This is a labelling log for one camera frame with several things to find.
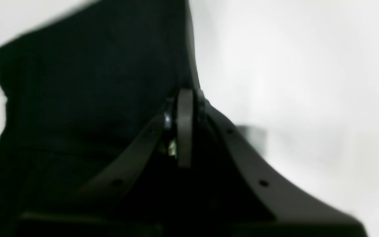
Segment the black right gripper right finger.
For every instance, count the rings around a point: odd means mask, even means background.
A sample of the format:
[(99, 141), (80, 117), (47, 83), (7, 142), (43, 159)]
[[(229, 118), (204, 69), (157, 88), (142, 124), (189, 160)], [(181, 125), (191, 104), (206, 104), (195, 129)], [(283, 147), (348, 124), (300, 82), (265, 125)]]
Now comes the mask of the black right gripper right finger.
[(304, 192), (275, 171), (237, 127), (196, 91), (200, 125), (211, 125), (227, 156), (270, 221), (230, 224), (232, 237), (366, 237), (361, 222)]

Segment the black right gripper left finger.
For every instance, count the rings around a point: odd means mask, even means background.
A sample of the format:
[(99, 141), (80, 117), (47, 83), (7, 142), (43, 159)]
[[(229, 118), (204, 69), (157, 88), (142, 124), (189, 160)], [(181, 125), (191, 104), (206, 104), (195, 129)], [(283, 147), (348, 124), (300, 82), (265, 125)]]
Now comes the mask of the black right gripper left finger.
[(177, 99), (156, 115), (129, 147), (109, 166), (75, 193), (75, 204), (120, 201), (138, 180), (164, 132), (175, 131), (175, 155), (180, 168), (191, 167), (194, 125), (194, 92), (181, 89)]

